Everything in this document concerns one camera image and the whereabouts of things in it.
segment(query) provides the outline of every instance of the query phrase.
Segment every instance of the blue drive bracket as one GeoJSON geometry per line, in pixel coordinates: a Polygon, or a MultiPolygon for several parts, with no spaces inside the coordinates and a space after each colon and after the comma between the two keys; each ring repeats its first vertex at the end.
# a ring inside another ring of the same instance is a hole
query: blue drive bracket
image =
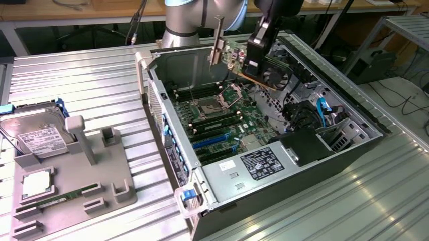
{"type": "Polygon", "coordinates": [[[0,115],[12,114],[13,110],[14,110],[14,106],[12,104],[1,105],[0,106],[0,115]]]}

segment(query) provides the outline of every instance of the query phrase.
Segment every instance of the metal workbench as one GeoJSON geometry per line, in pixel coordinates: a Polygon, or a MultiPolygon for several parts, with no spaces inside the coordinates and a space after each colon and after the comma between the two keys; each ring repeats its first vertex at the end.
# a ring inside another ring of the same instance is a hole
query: metal workbench
{"type": "MultiPolygon", "coordinates": [[[[423,240],[429,237],[427,145],[392,123],[358,87],[294,36],[287,37],[392,131],[346,170],[205,240],[423,240]]],[[[16,58],[8,100],[33,103],[60,96],[70,115],[82,115],[86,132],[120,130],[137,202],[42,240],[188,240],[172,189],[139,102],[133,52],[153,45],[16,58]]],[[[8,240],[12,149],[1,146],[0,241],[8,240]]]]}

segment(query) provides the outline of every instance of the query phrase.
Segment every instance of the metal shelf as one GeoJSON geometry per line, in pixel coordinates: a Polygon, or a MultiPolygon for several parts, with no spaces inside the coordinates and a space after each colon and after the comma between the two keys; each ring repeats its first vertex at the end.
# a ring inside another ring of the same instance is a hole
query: metal shelf
{"type": "MultiPolygon", "coordinates": [[[[356,60],[359,59],[362,52],[367,49],[368,45],[371,44],[374,38],[379,33],[379,30],[383,27],[388,27],[395,33],[400,34],[413,43],[415,43],[419,47],[429,51],[429,18],[426,16],[414,15],[380,17],[375,24],[375,27],[372,28],[366,39],[363,40],[363,43],[358,48],[355,54],[352,55],[351,59],[346,62],[342,71],[344,75],[350,73],[350,70],[355,65],[356,60]]],[[[390,37],[387,37],[379,45],[384,46],[388,40],[390,37]]]]}

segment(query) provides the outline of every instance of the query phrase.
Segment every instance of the blue latch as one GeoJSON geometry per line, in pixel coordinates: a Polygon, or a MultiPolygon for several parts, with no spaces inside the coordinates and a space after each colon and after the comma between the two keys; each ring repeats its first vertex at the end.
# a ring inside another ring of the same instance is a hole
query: blue latch
{"type": "Polygon", "coordinates": [[[168,130],[169,130],[169,126],[165,125],[165,126],[163,127],[163,132],[161,132],[164,136],[167,136],[168,130]]]}
{"type": "Polygon", "coordinates": [[[14,106],[12,104],[0,106],[0,114],[12,114],[14,110],[14,106]]]}
{"type": "Polygon", "coordinates": [[[183,191],[183,193],[181,193],[181,200],[183,201],[187,201],[195,197],[196,197],[195,189],[189,189],[189,190],[183,191]]]}
{"type": "Polygon", "coordinates": [[[66,110],[65,110],[65,104],[64,104],[62,99],[61,99],[61,98],[56,98],[54,104],[61,108],[61,110],[62,110],[62,116],[64,116],[65,118],[68,118],[69,115],[68,115],[68,112],[66,112],[66,110]]]}

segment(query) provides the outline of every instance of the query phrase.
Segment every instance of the sticker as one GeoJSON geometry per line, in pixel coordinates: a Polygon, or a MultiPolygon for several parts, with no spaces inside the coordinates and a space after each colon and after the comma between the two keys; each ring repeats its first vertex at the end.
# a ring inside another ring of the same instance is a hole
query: sticker
{"type": "Polygon", "coordinates": [[[219,167],[220,167],[220,170],[221,170],[221,171],[225,171],[227,169],[231,169],[232,167],[235,167],[235,163],[233,163],[232,160],[228,160],[228,161],[225,161],[225,162],[221,162],[221,163],[219,164],[219,167]]]}
{"type": "Polygon", "coordinates": [[[26,148],[34,155],[65,149],[65,142],[56,127],[18,134],[26,148]]]}
{"type": "Polygon", "coordinates": [[[255,180],[260,180],[284,169],[270,147],[240,156],[240,159],[255,180]]]}
{"type": "Polygon", "coordinates": [[[208,130],[208,129],[219,127],[219,126],[221,126],[221,123],[217,123],[217,124],[213,124],[212,126],[205,127],[204,130],[208,130]]]}
{"type": "Polygon", "coordinates": [[[66,201],[66,198],[65,197],[61,197],[60,199],[52,201],[52,202],[48,202],[45,204],[41,204],[40,206],[37,206],[37,208],[45,208],[45,207],[49,207],[54,204],[58,204],[60,202],[65,202],[66,201]]]}

